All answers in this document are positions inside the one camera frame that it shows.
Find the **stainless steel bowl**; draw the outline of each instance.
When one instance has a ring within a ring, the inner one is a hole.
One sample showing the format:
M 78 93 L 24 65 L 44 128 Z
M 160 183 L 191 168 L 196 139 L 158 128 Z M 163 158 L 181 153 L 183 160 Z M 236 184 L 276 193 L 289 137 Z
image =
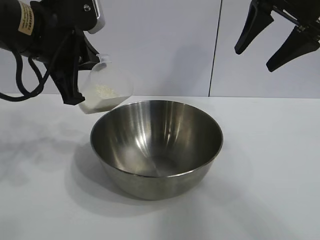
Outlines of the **stainless steel bowl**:
M 198 184 L 223 145 L 217 122 L 179 102 L 131 103 L 104 115 L 91 144 L 108 175 L 125 192 L 160 200 Z

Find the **white powder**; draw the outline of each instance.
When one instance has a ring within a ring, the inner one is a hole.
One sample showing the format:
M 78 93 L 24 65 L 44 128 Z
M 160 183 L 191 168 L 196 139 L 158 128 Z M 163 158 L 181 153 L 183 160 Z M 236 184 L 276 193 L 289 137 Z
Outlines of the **white powder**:
M 85 114 L 107 112 L 125 101 L 128 96 L 120 96 L 106 85 L 96 84 L 93 88 L 83 92 L 85 101 L 79 107 Z

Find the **sticker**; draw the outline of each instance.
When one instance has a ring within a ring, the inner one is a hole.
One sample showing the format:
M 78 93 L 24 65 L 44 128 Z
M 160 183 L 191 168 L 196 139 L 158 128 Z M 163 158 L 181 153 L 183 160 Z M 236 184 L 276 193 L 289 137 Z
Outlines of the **sticker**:
M 21 7 L 21 20 L 18 31 L 31 36 L 35 26 L 34 12 L 32 11 L 32 8 L 29 5 L 20 1 L 19 3 Z

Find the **wire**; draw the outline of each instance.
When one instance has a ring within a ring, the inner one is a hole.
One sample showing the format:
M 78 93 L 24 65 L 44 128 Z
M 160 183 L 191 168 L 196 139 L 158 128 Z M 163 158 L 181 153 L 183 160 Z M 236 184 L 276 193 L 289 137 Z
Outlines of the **wire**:
M 19 89 L 19 91 L 23 94 L 23 96 L 18 96 L 18 97 L 13 97 L 13 96 L 9 96 L 6 95 L 4 93 L 0 92 L 0 99 L 9 101 L 9 102 L 22 102 L 25 100 L 28 100 L 30 98 L 34 98 L 36 96 L 38 96 L 39 94 L 42 93 L 42 91 L 44 90 L 45 84 L 50 76 L 50 73 L 52 72 L 52 70 L 55 67 L 55 63 L 59 57 L 60 52 L 62 51 L 63 47 L 65 46 L 67 40 L 69 39 L 69 37 L 73 34 L 73 31 L 70 32 L 69 34 L 67 34 L 64 39 L 61 41 L 59 47 L 56 49 L 50 63 L 49 63 L 49 67 L 47 68 L 44 76 L 42 77 L 41 72 L 39 70 L 39 68 L 37 67 L 37 65 L 35 64 L 35 62 L 33 61 L 34 56 L 30 56 L 28 58 L 28 62 L 31 66 L 31 68 L 33 69 L 35 75 L 38 78 L 39 81 L 39 85 L 31 92 L 29 92 L 25 86 L 23 85 L 22 82 L 22 70 L 23 70 L 23 61 L 22 61 L 22 57 L 20 55 L 20 53 L 17 51 L 17 49 L 13 46 L 11 46 L 10 44 L 6 44 L 8 49 L 12 52 L 12 54 L 15 57 L 15 61 L 16 61 L 16 71 L 15 71 L 15 80 L 16 80 L 16 85 Z

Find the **clear plastic cup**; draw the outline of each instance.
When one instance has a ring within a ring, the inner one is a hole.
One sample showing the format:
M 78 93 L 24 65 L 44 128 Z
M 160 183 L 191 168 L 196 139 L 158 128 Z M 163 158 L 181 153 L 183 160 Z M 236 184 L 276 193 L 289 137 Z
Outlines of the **clear plastic cup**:
M 107 112 L 131 97 L 134 91 L 131 78 L 110 61 L 106 54 L 98 54 L 100 63 L 91 70 L 80 88 L 85 101 L 79 107 L 85 114 Z

